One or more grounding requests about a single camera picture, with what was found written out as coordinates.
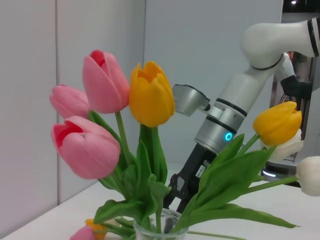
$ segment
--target tabletop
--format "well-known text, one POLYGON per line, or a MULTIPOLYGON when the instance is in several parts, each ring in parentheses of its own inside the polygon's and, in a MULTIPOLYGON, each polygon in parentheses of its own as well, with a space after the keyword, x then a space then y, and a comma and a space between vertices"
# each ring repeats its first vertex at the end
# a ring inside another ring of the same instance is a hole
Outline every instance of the tabletop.
MULTIPOLYGON (((181 165, 169 165, 168 176, 178 173, 181 168, 181 165)), ((95 183, 3 240, 68 240, 85 225, 86 219, 94 217, 97 208, 108 199, 121 201, 122 196, 104 188, 100 183, 95 183)), ((218 219, 199 223, 189 230, 230 235, 247 240, 320 239, 320 197, 305 195, 300 188, 280 185, 243 195, 233 203, 273 214, 300 227, 289 229, 242 219, 218 219)), ((179 202, 175 201, 170 208, 175 210, 178 204, 179 202)), ((118 240, 120 238, 108 233, 107 239, 118 240)), ((187 234, 186 240, 194 239, 213 238, 187 234)))

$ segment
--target clear glass vase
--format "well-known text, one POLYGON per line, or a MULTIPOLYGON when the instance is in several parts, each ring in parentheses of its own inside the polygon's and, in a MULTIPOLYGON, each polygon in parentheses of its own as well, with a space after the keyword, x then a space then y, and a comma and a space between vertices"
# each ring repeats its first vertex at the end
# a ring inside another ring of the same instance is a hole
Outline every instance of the clear glass vase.
MULTIPOLYGON (((176 226, 181 214, 170 209, 163 209, 161 213, 161 233, 151 232, 144 229, 136 221, 133 221, 136 240, 183 240, 188 232, 188 228, 171 232, 176 226)), ((156 215, 150 216, 151 228, 156 229, 156 215)))

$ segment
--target white wall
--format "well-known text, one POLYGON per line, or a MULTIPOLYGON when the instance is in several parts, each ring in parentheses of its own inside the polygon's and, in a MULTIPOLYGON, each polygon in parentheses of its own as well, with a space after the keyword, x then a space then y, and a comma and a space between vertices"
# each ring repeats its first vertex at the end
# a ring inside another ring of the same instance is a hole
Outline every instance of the white wall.
MULTIPOLYGON (((248 63, 240 40, 256 23, 280 23, 282 0, 147 0, 144 61, 156 61, 172 85, 189 84, 214 101, 227 80, 248 63)), ((239 129, 246 139, 254 131, 256 115, 269 107, 269 79, 239 129)), ((184 163, 205 116, 175 114, 161 127, 161 140, 169 162, 184 163)))
MULTIPOLYGON (((144 23, 145 0, 57 0, 58 83, 83 90, 83 59, 95 49, 113 53, 129 81, 131 70, 143 62, 144 23)), ((129 109, 123 118, 130 138, 134 120, 129 109)), ((113 114, 105 119, 117 129, 113 114)), ((93 184, 77 177, 62 159, 58 163, 60 203, 93 184)))
POLYGON ((57 205, 55 0, 1 0, 0 32, 1 239, 57 205))

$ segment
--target pink tulip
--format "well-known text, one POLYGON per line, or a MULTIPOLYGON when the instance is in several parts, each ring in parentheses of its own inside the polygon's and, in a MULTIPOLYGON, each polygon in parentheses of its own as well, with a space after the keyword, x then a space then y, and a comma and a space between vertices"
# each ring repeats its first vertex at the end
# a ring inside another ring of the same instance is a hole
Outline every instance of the pink tulip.
POLYGON ((83 179, 101 179, 118 164, 120 145, 103 127, 80 116, 52 127, 57 152, 72 171, 83 179))
POLYGON ((52 89, 50 102, 64 119, 71 116, 89 117, 89 102, 85 92, 67 85, 58 85, 52 89))
POLYGON ((116 113, 129 104, 129 84, 111 53, 94 50, 84 58, 82 80, 92 110, 116 113))
POLYGON ((96 240, 96 237, 91 226, 84 226, 70 237, 69 240, 96 240))

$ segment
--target robotic arm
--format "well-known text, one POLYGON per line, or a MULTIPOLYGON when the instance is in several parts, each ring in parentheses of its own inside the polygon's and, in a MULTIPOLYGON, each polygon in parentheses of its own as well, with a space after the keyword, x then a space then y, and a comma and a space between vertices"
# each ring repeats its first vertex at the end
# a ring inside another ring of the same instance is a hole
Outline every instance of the robotic arm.
POLYGON ((259 23, 249 27, 243 35, 241 49, 250 66, 229 80, 214 104, 209 104, 210 99, 190 85, 173 86, 176 112, 191 116, 199 109, 206 113, 206 118, 184 167, 171 177, 171 191, 163 202, 165 208, 177 197, 181 199, 177 211, 182 213, 198 192, 202 173, 233 139, 267 79, 275 74, 279 81, 297 81, 285 52, 319 56, 319 32, 318 17, 299 23, 259 23))

